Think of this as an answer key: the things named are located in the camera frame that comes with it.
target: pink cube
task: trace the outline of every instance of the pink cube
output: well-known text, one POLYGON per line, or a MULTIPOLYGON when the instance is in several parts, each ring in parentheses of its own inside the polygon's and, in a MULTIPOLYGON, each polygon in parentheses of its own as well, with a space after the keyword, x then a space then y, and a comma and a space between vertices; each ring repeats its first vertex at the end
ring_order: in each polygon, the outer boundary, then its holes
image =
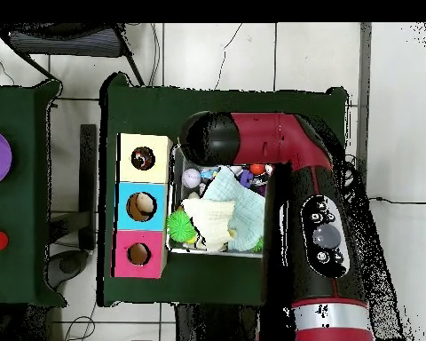
POLYGON ((138 277, 159 279, 166 266, 167 251, 164 244, 164 232, 119 230, 116 236, 115 268, 113 277, 138 277), (133 264, 128 249, 140 243, 150 251, 150 257, 144 265, 133 264))

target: colorful cube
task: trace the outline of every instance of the colorful cube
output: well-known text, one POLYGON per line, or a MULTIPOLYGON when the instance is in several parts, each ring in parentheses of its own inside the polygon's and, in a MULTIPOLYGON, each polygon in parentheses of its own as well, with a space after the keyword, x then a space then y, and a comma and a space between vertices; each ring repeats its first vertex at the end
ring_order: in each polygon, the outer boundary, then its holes
POLYGON ((167 213, 167 185, 149 183, 119 183, 118 185, 118 220, 117 230, 151 230, 163 231, 167 213), (128 201, 136 194, 147 194, 154 199, 156 211, 146 221, 137 221, 128 214, 128 201))
POLYGON ((117 135, 113 277, 158 279, 166 265, 170 150, 165 136, 117 135))
POLYGON ((119 181, 142 183, 168 183, 169 160, 172 142, 166 136, 138 135, 129 133, 119 134, 120 159, 119 181), (133 159, 138 162, 136 155, 151 155, 148 164, 136 167, 133 159))
POLYGON ((167 262, 164 232, 118 231, 116 235, 114 277, 139 277, 159 279, 167 262), (134 245, 145 245, 149 256, 146 263, 133 263, 130 249, 134 245))

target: yellow cube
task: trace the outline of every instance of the yellow cube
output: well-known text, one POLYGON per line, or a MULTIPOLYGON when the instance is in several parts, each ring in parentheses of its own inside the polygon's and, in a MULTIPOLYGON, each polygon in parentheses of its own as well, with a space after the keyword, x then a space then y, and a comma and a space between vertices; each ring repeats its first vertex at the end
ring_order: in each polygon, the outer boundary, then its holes
POLYGON ((167 136, 120 133, 121 182, 168 183, 172 142, 167 136))

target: round hole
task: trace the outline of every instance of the round hole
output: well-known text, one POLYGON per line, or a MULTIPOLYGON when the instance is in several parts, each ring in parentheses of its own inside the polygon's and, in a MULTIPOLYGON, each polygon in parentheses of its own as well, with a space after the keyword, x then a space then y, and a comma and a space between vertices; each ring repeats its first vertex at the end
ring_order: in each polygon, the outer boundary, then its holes
POLYGON ((150 220, 156 209, 156 200, 147 192, 132 194, 126 203, 128 216, 138 222, 150 220))
POLYGON ((153 150, 149 147, 137 147, 131 154, 131 163, 138 170, 150 170, 154 166, 153 150))
POLYGON ((144 266, 150 257, 150 249, 144 243, 136 243, 128 248, 128 260, 136 266, 144 266))

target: black chair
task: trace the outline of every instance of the black chair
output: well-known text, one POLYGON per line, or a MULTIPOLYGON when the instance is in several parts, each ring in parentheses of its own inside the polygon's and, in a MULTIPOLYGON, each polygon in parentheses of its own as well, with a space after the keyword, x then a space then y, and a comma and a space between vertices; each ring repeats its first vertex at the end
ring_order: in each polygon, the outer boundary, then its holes
POLYGON ((124 37, 124 24, 12 23, 0 24, 0 38, 43 75, 57 79, 30 58, 31 53, 118 58, 125 56, 145 85, 124 37))

